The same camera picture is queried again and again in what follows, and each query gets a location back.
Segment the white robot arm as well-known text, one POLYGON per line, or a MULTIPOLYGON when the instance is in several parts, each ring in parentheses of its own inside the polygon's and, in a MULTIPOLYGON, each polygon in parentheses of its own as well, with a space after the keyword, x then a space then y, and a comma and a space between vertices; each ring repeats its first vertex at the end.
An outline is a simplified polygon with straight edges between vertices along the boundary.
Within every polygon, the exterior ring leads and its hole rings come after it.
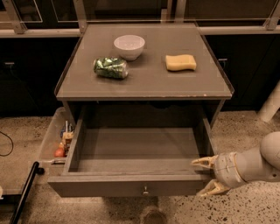
POLYGON ((212 127, 215 154, 196 158, 191 166, 213 178, 200 197, 225 193, 246 184, 280 181, 280 87, 269 93, 258 111, 221 112, 212 127))

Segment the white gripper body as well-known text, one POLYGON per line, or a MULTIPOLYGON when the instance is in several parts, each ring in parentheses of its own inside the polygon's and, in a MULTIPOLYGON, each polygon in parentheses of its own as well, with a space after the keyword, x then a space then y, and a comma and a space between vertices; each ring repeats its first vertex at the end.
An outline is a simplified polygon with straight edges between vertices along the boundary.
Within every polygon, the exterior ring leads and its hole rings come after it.
POLYGON ((235 152, 221 153, 214 162, 216 179, 228 188, 236 188, 246 184, 237 170, 235 152))

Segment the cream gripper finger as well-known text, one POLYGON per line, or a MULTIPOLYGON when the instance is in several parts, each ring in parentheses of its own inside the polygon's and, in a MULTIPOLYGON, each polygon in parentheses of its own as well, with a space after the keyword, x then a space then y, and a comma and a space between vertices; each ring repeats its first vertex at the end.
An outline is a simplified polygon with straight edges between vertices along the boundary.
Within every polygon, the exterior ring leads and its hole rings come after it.
POLYGON ((228 190, 229 190, 228 186, 222 184, 217 179, 212 179, 202 190, 197 192, 197 196, 206 197, 206 196, 224 193, 228 190))
POLYGON ((215 167, 215 161, 217 158, 217 156, 197 158, 191 162, 191 165, 213 169, 215 167))

